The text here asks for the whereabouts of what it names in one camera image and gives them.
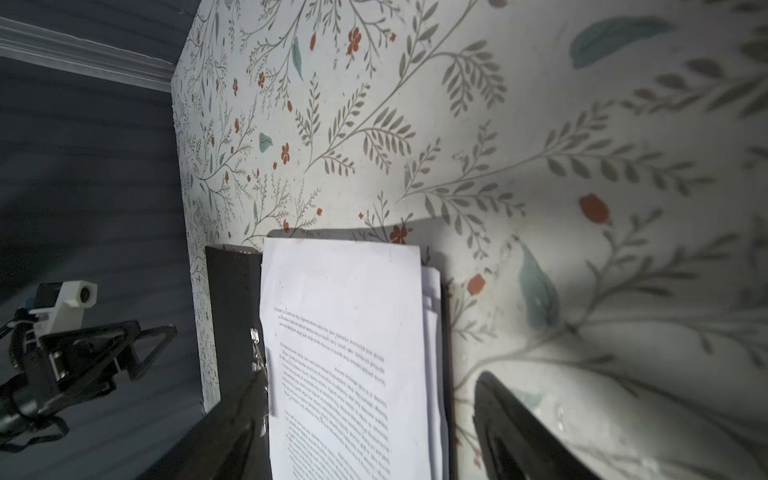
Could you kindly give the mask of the printed paper sheet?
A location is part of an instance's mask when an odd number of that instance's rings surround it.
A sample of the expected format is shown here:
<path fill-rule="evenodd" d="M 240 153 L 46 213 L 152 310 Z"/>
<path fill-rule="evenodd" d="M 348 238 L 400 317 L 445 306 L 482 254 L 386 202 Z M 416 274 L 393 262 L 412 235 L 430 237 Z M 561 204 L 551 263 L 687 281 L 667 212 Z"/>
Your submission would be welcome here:
<path fill-rule="evenodd" d="M 420 252 L 269 238 L 260 319 L 276 479 L 427 479 Z"/>
<path fill-rule="evenodd" d="M 430 461 L 432 478 L 443 480 L 448 479 L 450 474 L 448 421 L 443 389 L 440 273 L 434 267 L 422 267 L 421 274 Z"/>

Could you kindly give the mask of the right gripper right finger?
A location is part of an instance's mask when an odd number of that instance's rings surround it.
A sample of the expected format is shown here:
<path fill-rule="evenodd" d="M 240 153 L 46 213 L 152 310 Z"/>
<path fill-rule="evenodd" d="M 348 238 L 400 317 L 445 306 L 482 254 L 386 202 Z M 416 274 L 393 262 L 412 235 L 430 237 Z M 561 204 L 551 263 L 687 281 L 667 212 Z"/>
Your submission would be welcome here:
<path fill-rule="evenodd" d="M 480 374 L 473 422 L 490 479 L 595 479 L 492 373 Z"/>

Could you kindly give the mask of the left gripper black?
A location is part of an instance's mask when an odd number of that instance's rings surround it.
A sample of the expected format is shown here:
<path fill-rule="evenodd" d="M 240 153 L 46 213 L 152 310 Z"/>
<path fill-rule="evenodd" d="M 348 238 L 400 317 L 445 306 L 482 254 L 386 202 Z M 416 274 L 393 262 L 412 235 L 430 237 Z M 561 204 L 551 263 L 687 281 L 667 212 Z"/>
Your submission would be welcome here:
<path fill-rule="evenodd" d="M 128 321 L 39 337 L 29 322 L 20 322 L 9 334 L 16 375 L 1 385 L 1 445 L 32 447 L 65 438 L 70 428 L 61 413 L 112 393 L 120 371 L 131 382 L 142 379 L 178 330 L 141 330 Z M 135 344 L 146 340 L 156 344 L 139 357 Z"/>

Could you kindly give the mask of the printed paper sheet back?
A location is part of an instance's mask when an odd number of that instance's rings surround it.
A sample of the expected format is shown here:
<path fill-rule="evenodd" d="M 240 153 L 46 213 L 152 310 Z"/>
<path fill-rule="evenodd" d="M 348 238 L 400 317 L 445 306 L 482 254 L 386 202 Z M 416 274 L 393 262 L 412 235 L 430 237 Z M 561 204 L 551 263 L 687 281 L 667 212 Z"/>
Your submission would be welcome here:
<path fill-rule="evenodd" d="M 448 479 L 450 474 L 448 421 L 443 389 L 440 273 L 434 267 L 422 267 L 421 274 L 430 461 L 432 478 L 443 480 Z"/>

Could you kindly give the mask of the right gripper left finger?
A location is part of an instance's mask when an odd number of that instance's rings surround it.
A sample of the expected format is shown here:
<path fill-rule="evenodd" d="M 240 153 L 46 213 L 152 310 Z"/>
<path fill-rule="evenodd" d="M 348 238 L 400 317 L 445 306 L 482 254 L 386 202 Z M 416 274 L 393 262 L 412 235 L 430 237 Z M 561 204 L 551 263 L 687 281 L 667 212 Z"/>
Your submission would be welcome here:
<path fill-rule="evenodd" d="M 268 479 L 267 376 L 252 373 L 139 477 Z"/>

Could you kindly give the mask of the orange folder black inside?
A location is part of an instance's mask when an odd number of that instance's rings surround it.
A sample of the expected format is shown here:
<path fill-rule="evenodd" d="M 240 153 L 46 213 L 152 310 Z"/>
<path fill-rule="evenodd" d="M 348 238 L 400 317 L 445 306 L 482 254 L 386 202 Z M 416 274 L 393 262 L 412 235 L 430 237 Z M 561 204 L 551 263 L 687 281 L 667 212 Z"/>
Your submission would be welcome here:
<path fill-rule="evenodd" d="M 259 367 L 265 350 L 259 318 L 262 254 L 251 247 L 214 245 L 205 248 L 218 391 L 221 397 L 245 384 L 250 371 Z M 442 326 L 443 389 L 446 386 L 444 357 L 447 353 Z M 455 448 L 450 445 L 452 421 L 449 395 L 444 392 L 449 435 L 449 474 Z"/>

